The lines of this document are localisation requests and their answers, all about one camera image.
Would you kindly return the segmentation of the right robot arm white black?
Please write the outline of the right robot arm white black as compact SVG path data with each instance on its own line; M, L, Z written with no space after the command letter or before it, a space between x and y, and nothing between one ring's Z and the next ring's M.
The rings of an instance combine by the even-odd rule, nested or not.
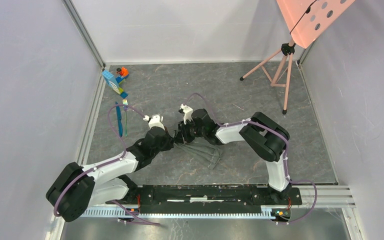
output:
M269 199L282 204L292 188L284 170L289 133L262 112L236 123L217 124L205 109L193 110L181 105L183 115L174 141L187 153L196 153L207 160L212 169L220 158L217 148L232 142L246 142L266 163Z

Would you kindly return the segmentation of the grey cloth napkin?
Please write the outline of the grey cloth napkin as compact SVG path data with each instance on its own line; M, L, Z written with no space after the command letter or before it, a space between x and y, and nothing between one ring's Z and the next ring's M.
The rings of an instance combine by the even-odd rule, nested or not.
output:
M223 151L218 146L202 141L174 143L174 146L181 149L210 170L215 168L223 154Z

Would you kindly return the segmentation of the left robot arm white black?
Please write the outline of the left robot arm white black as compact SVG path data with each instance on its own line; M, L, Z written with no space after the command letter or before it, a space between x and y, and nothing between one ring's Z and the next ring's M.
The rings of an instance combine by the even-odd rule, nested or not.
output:
M149 165L160 152L171 150L174 141L165 129L152 127L145 137L114 157L83 166L67 164L45 195L54 216L72 222L95 205L113 200L133 203L136 185L126 175Z

